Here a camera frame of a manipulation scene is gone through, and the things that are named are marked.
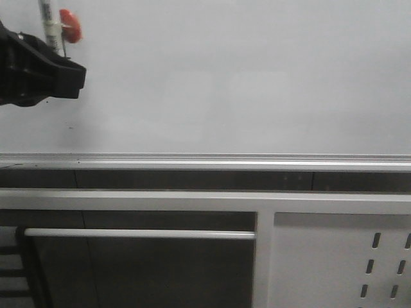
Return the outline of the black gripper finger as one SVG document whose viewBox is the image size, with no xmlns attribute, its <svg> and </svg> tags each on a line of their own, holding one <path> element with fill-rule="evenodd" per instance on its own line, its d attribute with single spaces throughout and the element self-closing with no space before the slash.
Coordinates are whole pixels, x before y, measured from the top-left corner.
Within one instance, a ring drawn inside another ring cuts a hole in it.
<svg viewBox="0 0 411 308">
<path fill-rule="evenodd" d="M 1 25 L 1 105 L 32 107 L 47 98 L 77 99 L 86 72 L 38 37 Z"/>
</svg>

